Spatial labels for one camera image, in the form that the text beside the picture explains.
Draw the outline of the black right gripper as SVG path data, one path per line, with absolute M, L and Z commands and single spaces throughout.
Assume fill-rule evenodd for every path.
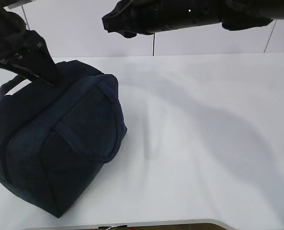
M 125 38 L 153 35 L 161 31 L 160 5 L 160 0 L 120 0 L 102 17 L 103 27 L 108 33 L 116 32 Z

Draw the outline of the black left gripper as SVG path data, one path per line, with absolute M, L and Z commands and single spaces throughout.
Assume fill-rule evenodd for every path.
M 44 38 L 34 30 L 0 38 L 0 69 L 28 72 L 54 86 L 63 78 L 48 53 Z

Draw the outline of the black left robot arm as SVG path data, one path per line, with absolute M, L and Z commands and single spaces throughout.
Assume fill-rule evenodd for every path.
M 41 78 L 51 85 L 61 82 L 45 39 L 28 30 L 18 14 L 7 11 L 26 4 L 25 0 L 0 0 L 0 69 L 14 72 L 30 81 Z

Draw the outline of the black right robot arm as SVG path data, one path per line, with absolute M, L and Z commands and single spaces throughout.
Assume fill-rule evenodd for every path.
M 229 31 L 284 20 L 284 0 L 121 0 L 103 16 L 104 29 L 125 38 L 211 24 Z

